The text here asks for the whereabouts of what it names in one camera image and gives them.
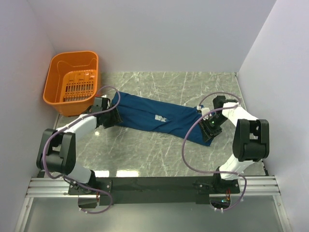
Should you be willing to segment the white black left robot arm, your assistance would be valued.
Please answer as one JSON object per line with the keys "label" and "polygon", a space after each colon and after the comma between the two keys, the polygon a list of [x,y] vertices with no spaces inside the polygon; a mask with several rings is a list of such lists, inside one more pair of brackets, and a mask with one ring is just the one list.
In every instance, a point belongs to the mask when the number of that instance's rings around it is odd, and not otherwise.
{"label": "white black left robot arm", "polygon": [[43,132],[36,166],[49,173],[59,173],[85,194],[93,193],[98,188],[95,172],[77,163],[77,141],[100,126],[107,129],[121,121],[110,99],[95,97],[93,105],[70,124]]}

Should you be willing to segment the blue Mickey Mouse t-shirt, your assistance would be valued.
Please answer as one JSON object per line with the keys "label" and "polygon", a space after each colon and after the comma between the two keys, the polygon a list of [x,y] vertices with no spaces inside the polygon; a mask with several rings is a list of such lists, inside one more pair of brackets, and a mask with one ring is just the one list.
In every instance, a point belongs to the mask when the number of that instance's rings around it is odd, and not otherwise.
{"label": "blue Mickey Mouse t-shirt", "polygon": [[196,108],[155,101],[124,92],[116,93],[119,126],[140,131],[159,132],[184,138],[191,126],[201,117]]}

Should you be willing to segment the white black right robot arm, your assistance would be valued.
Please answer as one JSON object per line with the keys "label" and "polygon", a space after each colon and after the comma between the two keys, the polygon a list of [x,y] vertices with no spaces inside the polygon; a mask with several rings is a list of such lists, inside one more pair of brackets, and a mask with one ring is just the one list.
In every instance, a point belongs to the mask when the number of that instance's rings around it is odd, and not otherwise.
{"label": "white black right robot arm", "polygon": [[232,155],[213,175],[212,188],[218,193],[237,183],[238,174],[255,162],[269,155],[269,122],[258,119],[243,109],[237,100],[217,96],[213,99],[213,107],[197,106],[202,115],[207,114],[200,122],[204,142],[209,142],[222,132],[221,125],[229,120],[235,126],[232,143]]}

